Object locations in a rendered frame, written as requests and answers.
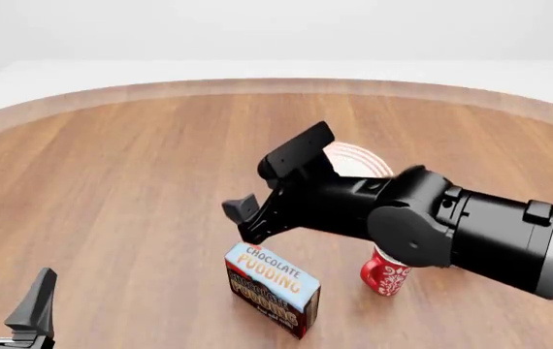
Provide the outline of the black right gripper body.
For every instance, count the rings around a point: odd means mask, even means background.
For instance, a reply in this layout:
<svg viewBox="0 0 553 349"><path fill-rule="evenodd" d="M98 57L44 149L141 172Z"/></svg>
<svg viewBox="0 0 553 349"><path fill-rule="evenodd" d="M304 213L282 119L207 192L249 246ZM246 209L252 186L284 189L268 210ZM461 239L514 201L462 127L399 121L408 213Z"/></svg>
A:
<svg viewBox="0 0 553 349"><path fill-rule="evenodd" d="M241 238L255 245L264 240L300 226L301 208L298 201L305 192L302 184L278 185L266 200L259 204L258 211L244 223L238 224Z"/></svg>

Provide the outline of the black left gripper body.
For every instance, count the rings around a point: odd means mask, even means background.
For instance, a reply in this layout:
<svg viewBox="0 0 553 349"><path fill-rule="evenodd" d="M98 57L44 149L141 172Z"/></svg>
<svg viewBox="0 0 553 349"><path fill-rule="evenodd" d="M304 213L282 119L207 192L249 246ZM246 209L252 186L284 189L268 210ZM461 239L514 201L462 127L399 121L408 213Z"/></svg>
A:
<svg viewBox="0 0 553 349"><path fill-rule="evenodd" d="M0 349L53 349L54 328L14 328L12 336L0 337Z"/></svg>

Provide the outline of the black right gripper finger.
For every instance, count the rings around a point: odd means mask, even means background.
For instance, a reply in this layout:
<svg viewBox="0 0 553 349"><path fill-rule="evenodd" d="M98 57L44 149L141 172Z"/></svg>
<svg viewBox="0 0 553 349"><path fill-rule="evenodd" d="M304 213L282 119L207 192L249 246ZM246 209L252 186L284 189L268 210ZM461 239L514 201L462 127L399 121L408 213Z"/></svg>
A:
<svg viewBox="0 0 553 349"><path fill-rule="evenodd" d="M234 223L244 223L258 211L254 194L248 194L240 200L225 200L221 206L226 217Z"/></svg>

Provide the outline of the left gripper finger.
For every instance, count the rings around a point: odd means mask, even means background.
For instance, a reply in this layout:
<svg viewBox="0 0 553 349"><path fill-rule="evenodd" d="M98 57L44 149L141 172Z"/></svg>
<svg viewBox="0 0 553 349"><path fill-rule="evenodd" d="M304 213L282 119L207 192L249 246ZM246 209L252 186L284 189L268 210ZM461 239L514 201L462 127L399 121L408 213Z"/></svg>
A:
<svg viewBox="0 0 553 349"><path fill-rule="evenodd" d="M54 337L52 311L56 281L57 273L51 268L43 268L38 273L24 299L5 321L13 338Z"/></svg>

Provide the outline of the chocolate pudding box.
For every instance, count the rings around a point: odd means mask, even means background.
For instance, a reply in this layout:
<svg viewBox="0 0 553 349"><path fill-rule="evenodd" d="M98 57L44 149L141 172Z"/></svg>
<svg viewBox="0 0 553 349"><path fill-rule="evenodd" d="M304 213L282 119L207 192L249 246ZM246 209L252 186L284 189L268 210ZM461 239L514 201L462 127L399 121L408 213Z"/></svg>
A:
<svg viewBox="0 0 553 349"><path fill-rule="evenodd" d="M271 250L235 244L224 256L232 293L302 339L317 318L321 284Z"/></svg>

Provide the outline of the white plate with red rings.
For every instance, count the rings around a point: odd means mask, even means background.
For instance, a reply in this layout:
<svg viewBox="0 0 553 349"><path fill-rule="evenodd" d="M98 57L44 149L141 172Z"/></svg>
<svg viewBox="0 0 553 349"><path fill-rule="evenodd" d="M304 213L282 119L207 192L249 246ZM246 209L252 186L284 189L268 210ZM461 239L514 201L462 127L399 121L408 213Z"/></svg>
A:
<svg viewBox="0 0 553 349"><path fill-rule="evenodd" d="M340 176L389 177L391 168L374 153L355 144L333 142L324 148L334 171Z"/></svg>

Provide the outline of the red patterned mug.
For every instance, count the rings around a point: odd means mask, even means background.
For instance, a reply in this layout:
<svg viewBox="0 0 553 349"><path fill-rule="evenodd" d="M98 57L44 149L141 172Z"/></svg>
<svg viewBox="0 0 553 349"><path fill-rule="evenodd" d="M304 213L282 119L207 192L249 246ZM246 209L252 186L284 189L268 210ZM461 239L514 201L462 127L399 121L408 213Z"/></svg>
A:
<svg viewBox="0 0 553 349"><path fill-rule="evenodd" d="M381 296L394 296L402 288L411 267L391 258L374 246L373 255L360 269L360 278Z"/></svg>

